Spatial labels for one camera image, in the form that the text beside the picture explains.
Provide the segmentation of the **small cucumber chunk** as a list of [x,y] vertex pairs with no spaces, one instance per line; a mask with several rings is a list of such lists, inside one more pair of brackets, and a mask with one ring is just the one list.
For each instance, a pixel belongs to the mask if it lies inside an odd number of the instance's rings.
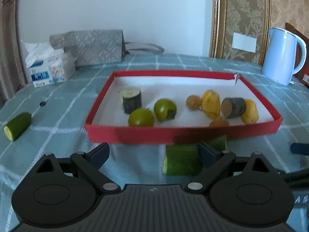
[[228,150],[227,136],[223,135],[208,142],[208,144],[217,151]]

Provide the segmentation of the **large cucumber chunk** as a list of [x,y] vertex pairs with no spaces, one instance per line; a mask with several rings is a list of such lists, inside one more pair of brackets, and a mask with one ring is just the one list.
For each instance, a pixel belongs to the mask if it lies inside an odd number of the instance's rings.
[[166,145],[162,165],[163,175],[194,176],[203,168],[197,144]]

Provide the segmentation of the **small orange fruit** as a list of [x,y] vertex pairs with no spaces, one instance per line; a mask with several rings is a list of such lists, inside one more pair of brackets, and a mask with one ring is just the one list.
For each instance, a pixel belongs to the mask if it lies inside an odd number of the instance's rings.
[[209,124],[209,127],[228,127],[228,126],[229,122],[223,116],[218,116],[217,118],[214,118]]

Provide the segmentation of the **small eggplant slice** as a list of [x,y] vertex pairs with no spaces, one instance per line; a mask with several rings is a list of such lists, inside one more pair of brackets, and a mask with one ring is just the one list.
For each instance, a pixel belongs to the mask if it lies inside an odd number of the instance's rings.
[[226,118],[240,117],[246,110],[246,102],[242,97],[226,97],[221,104],[221,111]]

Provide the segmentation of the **brown longan fruit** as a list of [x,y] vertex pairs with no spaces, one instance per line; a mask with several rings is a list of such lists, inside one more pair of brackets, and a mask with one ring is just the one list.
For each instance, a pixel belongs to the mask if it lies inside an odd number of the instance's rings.
[[191,111],[197,111],[198,109],[200,109],[201,103],[202,103],[201,98],[197,95],[190,95],[186,99],[186,106]]

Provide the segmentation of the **green tomato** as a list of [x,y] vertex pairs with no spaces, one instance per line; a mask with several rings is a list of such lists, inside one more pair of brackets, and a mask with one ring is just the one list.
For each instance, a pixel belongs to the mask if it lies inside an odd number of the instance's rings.
[[159,122],[173,120],[177,114],[177,106],[172,100],[161,98],[154,104],[154,113]]
[[147,108],[138,108],[134,110],[128,118],[129,127],[153,127],[154,123],[154,115]]

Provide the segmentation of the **eggplant piece with white flesh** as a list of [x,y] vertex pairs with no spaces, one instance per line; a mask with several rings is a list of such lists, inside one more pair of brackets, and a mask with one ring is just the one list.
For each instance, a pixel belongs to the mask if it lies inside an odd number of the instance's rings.
[[131,114],[142,107],[141,90],[137,87],[126,87],[118,92],[121,98],[122,109],[125,114]]

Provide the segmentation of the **red box with label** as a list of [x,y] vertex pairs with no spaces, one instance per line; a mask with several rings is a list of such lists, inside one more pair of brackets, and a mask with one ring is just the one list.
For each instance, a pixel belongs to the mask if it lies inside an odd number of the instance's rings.
[[303,68],[300,71],[300,81],[306,86],[309,86],[309,69],[308,68]]

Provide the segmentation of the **green checked tablecloth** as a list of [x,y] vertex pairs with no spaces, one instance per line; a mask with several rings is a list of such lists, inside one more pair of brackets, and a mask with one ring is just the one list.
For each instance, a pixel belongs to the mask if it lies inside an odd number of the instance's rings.
[[19,90],[1,108],[1,125],[22,112],[32,115],[31,125],[16,140],[1,135],[1,231],[18,225],[11,207],[15,188],[46,153],[65,158],[95,147],[84,122],[108,77],[121,70],[203,70],[241,73],[280,112],[283,123],[277,133],[231,140],[228,148],[239,156],[262,152],[272,165],[285,172],[308,167],[308,157],[292,154],[290,145],[308,143],[308,88],[293,79],[282,86],[261,74],[252,63],[189,55],[128,55],[120,63],[78,68],[70,80]]

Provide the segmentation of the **lone cucumber piece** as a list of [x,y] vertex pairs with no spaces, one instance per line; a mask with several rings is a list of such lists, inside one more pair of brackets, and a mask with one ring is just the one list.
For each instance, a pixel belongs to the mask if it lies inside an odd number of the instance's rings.
[[11,119],[3,128],[5,136],[9,141],[15,141],[30,125],[32,115],[23,112]]

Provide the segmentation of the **light blue electric kettle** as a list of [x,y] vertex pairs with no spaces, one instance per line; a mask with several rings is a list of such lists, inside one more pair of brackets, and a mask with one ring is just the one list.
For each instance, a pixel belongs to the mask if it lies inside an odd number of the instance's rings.
[[270,80],[287,86],[292,76],[305,64],[306,43],[301,37],[286,29],[274,27],[268,32],[270,41],[261,72]]

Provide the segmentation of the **red shallow cardboard box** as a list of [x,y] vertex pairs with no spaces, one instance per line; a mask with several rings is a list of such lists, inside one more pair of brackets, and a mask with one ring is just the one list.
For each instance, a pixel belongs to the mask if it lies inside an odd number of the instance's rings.
[[[177,106],[175,119],[156,121],[153,127],[129,127],[119,91],[136,87],[141,91],[144,108],[153,109],[161,98]],[[255,102],[259,119],[245,124],[232,118],[227,127],[210,127],[211,119],[201,111],[192,111],[185,101],[190,95],[201,96],[214,90],[221,99],[242,97]],[[92,142],[125,145],[157,145],[193,143],[221,135],[239,139],[277,132],[283,121],[277,109],[248,80],[236,73],[193,70],[131,70],[115,71],[108,78],[95,100],[86,120],[85,129]]]

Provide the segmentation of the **beige floral curtain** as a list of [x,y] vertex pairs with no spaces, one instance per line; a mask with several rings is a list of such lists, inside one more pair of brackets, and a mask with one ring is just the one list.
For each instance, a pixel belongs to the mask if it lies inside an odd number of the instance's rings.
[[27,84],[17,39],[17,0],[1,0],[1,106]]

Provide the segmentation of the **tissue pack with cat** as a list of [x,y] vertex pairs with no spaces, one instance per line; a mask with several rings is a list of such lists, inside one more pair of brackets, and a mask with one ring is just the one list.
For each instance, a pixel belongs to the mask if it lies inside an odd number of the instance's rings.
[[21,43],[28,52],[25,63],[34,87],[65,82],[76,72],[75,59],[70,52],[55,49],[50,43]]

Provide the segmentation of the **grey patterned paper bag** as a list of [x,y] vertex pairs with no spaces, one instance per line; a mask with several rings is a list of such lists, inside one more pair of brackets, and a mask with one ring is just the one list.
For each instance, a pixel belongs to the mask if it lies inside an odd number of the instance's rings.
[[76,59],[77,67],[123,61],[128,54],[164,53],[162,46],[124,40],[120,29],[72,30],[49,37],[51,46],[63,49]]

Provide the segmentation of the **white wall switch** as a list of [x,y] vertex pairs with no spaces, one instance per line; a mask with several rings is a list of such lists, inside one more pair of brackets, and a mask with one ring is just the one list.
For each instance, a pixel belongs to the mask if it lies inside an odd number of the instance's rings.
[[255,53],[257,46],[257,38],[243,35],[237,32],[233,33],[232,48]]

